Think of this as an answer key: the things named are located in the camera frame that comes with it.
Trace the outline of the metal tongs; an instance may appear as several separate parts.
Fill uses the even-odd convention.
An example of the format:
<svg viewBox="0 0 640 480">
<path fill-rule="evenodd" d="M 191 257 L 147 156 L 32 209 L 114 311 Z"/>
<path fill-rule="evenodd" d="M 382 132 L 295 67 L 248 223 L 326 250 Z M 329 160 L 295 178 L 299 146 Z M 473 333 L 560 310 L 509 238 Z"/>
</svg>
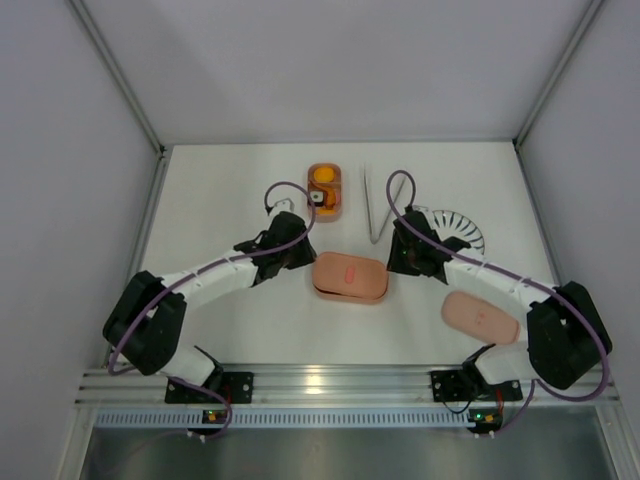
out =
<svg viewBox="0 0 640 480">
<path fill-rule="evenodd" d="M 385 233 L 385 230 L 390 223 L 392 211 L 391 211 L 391 208 L 387 209 L 381 225 L 377 227 L 374 202 L 373 202 L 373 190 L 371 188 L 371 179 L 370 179 L 369 167 L 367 163 L 364 163 L 362 165 L 361 174 L 362 174 L 362 186 L 363 186 L 363 193 L 364 193 L 368 237 L 372 245 L 377 245 L 382 239 L 382 236 Z"/>
</svg>

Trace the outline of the black white sushi roll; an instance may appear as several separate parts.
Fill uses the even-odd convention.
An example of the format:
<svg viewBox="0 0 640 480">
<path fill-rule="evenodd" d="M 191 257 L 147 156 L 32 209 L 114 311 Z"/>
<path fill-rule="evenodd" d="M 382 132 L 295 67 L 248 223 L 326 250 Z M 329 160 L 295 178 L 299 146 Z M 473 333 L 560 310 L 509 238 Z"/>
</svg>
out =
<svg viewBox="0 0 640 480">
<path fill-rule="evenodd" d="M 310 192 L 312 203 L 316 207 L 321 207 L 325 202 L 325 193 L 321 190 L 313 190 Z"/>
</svg>

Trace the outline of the striped round plate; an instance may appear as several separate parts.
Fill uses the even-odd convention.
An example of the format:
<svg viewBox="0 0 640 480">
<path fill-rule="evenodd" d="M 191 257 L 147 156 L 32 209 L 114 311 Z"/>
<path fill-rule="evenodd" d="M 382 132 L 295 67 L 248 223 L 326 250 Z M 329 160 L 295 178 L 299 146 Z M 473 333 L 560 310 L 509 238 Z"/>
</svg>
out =
<svg viewBox="0 0 640 480">
<path fill-rule="evenodd" d="M 480 254 L 485 253 L 485 239 L 480 228 L 469 217 L 451 210 L 433 210 L 435 231 L 441 240 L 456 237 L 469 243 Z"/>
</svg>

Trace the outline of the orange round toy food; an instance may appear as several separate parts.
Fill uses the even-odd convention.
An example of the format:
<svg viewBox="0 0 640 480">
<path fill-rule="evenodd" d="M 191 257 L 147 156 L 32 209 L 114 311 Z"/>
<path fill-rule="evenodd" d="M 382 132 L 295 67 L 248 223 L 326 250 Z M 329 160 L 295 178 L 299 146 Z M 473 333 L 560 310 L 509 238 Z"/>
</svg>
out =
<svg viewBox="0 0 640 480">
<path fill-rule="evenodd" d="M 314 170 L 313 178 L 318 183 L 331 183 L 336 176 L 335 170 L 330 166 L 321 166 Z"/>
</svg>

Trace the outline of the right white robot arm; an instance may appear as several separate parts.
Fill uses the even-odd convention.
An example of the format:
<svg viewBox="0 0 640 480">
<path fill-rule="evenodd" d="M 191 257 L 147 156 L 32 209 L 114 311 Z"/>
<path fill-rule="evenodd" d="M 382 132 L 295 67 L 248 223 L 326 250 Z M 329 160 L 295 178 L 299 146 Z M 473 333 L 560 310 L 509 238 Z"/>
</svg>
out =
<svg viewBox="0 0 640 480">
<path fill-rule="evenodd" d="M 549 285 L 492 264 L 469 242 L 440 238 L 419 210 L 395 219 L 387 268 L 444 285 L 441 318 L 482 342 L 467 366 L 488 385 L 541 380 L 566 390 L 612 351 L 583 285 Z"/>
</svg>

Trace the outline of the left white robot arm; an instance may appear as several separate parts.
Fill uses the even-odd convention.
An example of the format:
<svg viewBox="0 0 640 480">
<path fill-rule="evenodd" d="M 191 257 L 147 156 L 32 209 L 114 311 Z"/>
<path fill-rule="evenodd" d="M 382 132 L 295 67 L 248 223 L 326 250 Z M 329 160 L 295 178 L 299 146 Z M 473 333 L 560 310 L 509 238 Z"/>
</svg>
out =
<svg viewBox="0 0 640 480">
<path fill-rule="evenodd" d="M 103 336 L 113 348 L 108 371 L 121 375 L 137 370 L 215 391 L 222 365 L 203 348 L 181 340 L 190 315 L 235 291 L 256 287 L 280 270 L 315 261 L 308 239 L 310 226 L 283 199 L 267 208 L 270 225 L 255 238 L 240 242 L 208 264 L 155 276 L 135 274 L 109 315 Z"/>
</svg>

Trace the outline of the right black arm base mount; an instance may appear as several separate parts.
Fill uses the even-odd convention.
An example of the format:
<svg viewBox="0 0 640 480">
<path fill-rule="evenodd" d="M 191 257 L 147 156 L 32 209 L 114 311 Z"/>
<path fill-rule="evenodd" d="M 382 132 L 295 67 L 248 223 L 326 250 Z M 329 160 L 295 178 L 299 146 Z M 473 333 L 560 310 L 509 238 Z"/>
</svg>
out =
<svg viewBox="0 0 640 480">
<path fill-rule="evenodd" d="M 523 399 L 518 381 L 506 381 L 497 385 L 488 384 L 482 376 L 471 370 L 433 370 L 429 373 L 433 397 L 436 402 L 497 401 L 507 402 Z"/>
</svg>

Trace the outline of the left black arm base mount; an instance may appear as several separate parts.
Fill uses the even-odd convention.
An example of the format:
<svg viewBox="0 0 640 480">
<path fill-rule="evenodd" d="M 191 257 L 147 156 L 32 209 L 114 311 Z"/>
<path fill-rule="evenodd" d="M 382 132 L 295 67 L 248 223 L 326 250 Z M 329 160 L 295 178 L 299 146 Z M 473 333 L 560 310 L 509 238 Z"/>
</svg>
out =
<svg viewBox="0 0 640 480">
<path fill-rule="evenodd" d="M 205 388 L 212 390 L 230 404 L 250 404 L 253 396 L 254 374 L 252 372 L 223 372 L 208 380 Z M 164 402 L 167 404 L 207 404 L 217 403 L 210 395 L 186 387 L 169 379 Z"/>
</svg>

